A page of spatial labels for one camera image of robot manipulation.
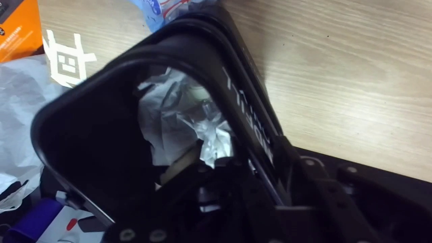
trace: blue object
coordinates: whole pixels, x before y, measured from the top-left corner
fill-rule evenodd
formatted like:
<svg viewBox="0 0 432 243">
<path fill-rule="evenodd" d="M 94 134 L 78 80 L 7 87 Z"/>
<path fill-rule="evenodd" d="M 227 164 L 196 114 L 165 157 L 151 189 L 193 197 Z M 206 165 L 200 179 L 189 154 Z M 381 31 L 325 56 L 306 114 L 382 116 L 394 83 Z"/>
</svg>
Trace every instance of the blue object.
<svg viewBox="0 0 432 243">
<path fill-rule="evenodd" d="M 55 200 L 43 199 L 4 237 L 3 243 L 35 243 L 63 208 Z"/>
<path fill-rule="evenodd" d="M 159 30 L 165 18 L 162 15 L 162 7 L 158 0 L 131 0 L 143 14 L 143 18 L 151 33 Z"/>
</svg>

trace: wooden table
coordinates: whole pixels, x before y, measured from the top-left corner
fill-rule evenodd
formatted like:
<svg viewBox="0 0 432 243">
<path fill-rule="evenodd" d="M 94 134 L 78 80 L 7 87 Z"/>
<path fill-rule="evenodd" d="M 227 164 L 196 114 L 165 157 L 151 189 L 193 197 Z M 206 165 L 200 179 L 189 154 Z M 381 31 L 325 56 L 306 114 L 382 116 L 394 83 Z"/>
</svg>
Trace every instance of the wooden table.
<svg viewBox="0 0 432 243">
<path fill-rule="evenodd" d="M 92 75 L 148 35 L 127 0 L 39 0 Z M 225 0 L 294 146 L 432 181 L 432 2 Z"/>
</svg>

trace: crumpled plastic bag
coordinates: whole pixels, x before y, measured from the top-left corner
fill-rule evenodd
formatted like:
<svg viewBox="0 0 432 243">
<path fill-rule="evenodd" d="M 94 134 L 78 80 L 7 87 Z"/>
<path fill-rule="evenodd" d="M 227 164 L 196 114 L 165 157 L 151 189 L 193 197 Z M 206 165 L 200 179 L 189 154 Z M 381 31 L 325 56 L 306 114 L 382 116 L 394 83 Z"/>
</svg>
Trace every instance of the crumpled plastic bag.
<svg viewBox="0 0 432 243">
<path fill-rule="evenodd" d="M 0 195 L 12 184 L 21 185 L 0 197 L 0 214 L 19 208 L 39 187 L 42 164 L 30 127 L 35 114 L 61 94 L 62 88 L 48 79 L 44 56 L 0 65 Z"/>
<path fill-rule="evenodd" d="M 202 141 L 200 160 L 213 168 L 232 157 L 231 129 L 209 94 L 185 73 L 167 69 L 138 87 L 138 122 L 151 143 L 152 165 L 170 166 Z"/>
</svg>

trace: white plastic bag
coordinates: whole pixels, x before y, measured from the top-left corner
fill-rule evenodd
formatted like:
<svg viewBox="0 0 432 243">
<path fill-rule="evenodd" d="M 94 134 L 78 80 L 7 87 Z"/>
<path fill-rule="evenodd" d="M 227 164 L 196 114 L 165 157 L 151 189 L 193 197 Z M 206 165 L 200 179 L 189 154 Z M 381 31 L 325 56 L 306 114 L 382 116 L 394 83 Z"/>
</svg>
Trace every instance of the white plastic bag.
<svg viewBox="0 0 432 243">
<path fill-rule="evenodd" d="M 38 188 L 42 164 L 30 127 L 35 114 L 61 94 L 48 79 L 44 56 L 0 65 L 0 195 L 13 183 L 21 185 L 0 202 L 0 214 L 19 208 Z"/>
</svg>

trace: orange object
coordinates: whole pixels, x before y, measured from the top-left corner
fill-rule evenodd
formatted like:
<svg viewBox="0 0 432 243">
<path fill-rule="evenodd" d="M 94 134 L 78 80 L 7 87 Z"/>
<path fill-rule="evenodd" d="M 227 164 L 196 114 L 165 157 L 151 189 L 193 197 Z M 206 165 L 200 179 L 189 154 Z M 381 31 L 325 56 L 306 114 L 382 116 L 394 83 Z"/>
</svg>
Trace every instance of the orange object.
<svg viewBox="0 0 432 243">
<path fill-rule="evenodd" d="M 0 0 L 0 62 L 42 48 L 38 0 Z"/>
</svg>

